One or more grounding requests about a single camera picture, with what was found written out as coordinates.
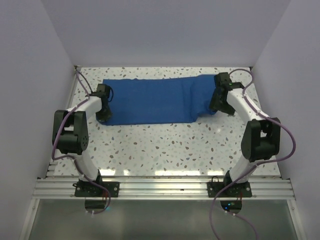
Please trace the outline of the blue surgical cloth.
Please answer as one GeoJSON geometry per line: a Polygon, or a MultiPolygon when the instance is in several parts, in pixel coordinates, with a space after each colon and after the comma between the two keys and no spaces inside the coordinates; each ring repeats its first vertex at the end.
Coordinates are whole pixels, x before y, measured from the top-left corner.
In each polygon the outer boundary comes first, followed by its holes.
{"type": "Polygon", "coordinates": [[[214,75],[169,79],[105,79],[115,96],[106,126],[193,123],[214,115],[209,105],[216,88],[214,75]]]}

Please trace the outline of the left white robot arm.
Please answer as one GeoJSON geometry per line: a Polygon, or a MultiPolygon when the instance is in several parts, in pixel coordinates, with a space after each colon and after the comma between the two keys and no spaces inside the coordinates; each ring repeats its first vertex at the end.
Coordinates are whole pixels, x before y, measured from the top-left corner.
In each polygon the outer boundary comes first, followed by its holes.
{"type": "Polygon", "coordinates": [[[72,108],[55,111],[53,117],[51,159],[72,160],[79,182],[88,182],[86,190],[95,197],[103,193],[104,184],[99,169],[93,164],[87,151],[87,121],[92,116],[100,123],[109,120],[112,116],[109,102],[113,100],[113,96],[114,91],[109,85],[98,84],[96,91],[87,95],[83,101],[72,108]]]}

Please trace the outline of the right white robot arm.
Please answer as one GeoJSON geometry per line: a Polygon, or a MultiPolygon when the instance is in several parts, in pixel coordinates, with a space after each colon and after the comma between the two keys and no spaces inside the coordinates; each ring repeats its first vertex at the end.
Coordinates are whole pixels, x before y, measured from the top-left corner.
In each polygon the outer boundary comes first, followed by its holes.
{"type": "Polygon", "coordinates": [[[262,112],[253,100],[245,95],[244,85],[233,82],[227,72],[215,75],[214,83],[215,90],[209,109],[232,116],[237,113],[245,124],[240,144],[241,156],[223,179],[223,192],[232,197],[241,190],[240,184],[248,181],[259,163],[270,160],[279,153],[280,120],[262,112]]]}

